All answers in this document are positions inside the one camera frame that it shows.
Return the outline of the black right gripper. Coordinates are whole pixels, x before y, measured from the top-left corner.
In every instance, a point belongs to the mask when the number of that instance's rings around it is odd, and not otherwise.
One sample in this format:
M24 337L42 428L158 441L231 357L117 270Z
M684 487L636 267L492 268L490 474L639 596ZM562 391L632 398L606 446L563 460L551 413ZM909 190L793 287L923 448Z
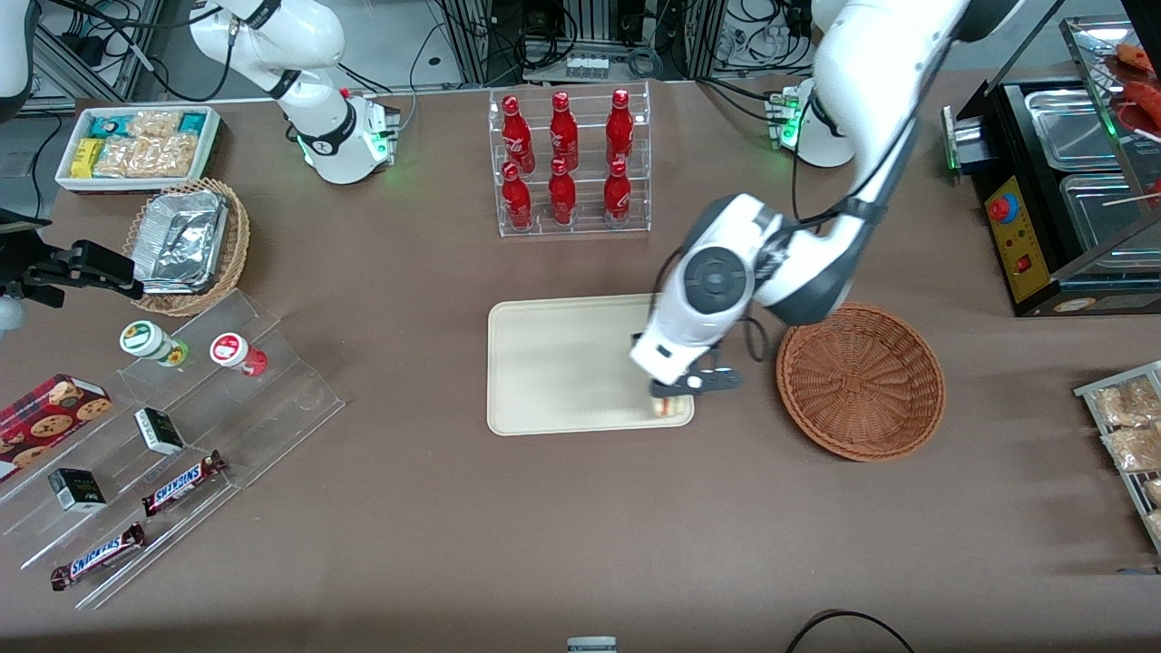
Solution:
M95 287L140 300L142 284L134 261L95 241L75 241L71 247L51 247L41 237L49 218L1 210L1 282L3 295L62 308L67 287Z

